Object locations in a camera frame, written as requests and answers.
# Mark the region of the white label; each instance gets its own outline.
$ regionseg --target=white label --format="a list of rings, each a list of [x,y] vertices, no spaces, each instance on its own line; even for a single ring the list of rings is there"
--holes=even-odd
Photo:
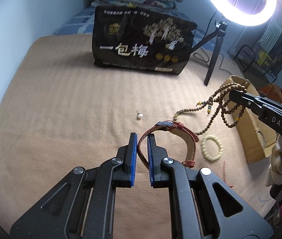
[[[171,72],[173,68],[156,67],[154,70],[161,71],[161,72]]]

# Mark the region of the beige blanket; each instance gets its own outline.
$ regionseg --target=beige blanket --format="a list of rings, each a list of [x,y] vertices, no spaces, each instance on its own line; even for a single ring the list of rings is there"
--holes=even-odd
[[[195,107],[228,77],[215,69],[205,87],[207,68],[192,59],[179,76],[99,68],[93,62],[91,36],[44,37],[31,46],[6,91],[0,105],[0,224],[6,231],[75,166],[99,166],[128,143],[131,132],[140,137],[177,110]],[[222,67],[237,74],[231,60]],[[206,114],[181,115],[179,121],[199,131],[208,123]],[[209,167],[223,179],[225,161],[226,182],[265,215],[273,205],[259,199],[271,198],[264,186],[269,160],[246,164],[236,128],[227,128],[220,116],[207,134],[219,137],[224,153],[208,162],[199,142],[195,168]],[[185,159],[186,145],[179,137],[158,131],[156,141],[169,156]],[[168,191],[152,189],[147,169],[137,160],[135,187],[117,189],[114,238],[170,237]]]

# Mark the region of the ring light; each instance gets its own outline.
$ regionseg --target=ring light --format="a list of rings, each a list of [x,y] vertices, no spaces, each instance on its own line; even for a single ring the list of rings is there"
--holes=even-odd
[[[217,10],[228,20],[245,26],[265,23],[274,13],[277,0],[266,0],[264,9],[258,14],[246,14],[231,5],[228,0],[210,0]]]

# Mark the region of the black package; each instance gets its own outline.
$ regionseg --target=black package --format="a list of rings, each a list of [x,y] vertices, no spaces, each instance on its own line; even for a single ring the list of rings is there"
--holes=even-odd
[[[97,6],[94,64],[180,74],[190,57],[196,26],[140,8]]]

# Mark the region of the black tripod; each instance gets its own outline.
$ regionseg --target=black tripod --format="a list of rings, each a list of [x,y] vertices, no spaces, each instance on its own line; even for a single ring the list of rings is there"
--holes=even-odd
[[[210,40],[212,40],[213,38],[216,38],[216,43],[215,43],[215,47],[213,50],[213,54],[211,57],[211,61],[209,64],[209,69],[207,71],[205,80],[204,80],[204,85],[207,86],[209,83],[209,80],[211,78],[211,75],[213,73],[215,64],[216,64],[216,60],[219,56],[219,53],[221,51],[221,46],[223,43],[223,39],[226,33],[226,29],[228,27],[228,24],[226,23],[226,21],[224,21],[223,23],[216,23],[216,30],[214,32],[212,32],[211,34],[207,35],[205,38],[203,38],[199,43],[197,43],[193,48],[192,48],[192,53],[195,52],[196,50],[198,50],[200,47],[204,46],[206,43],[208,43]]]

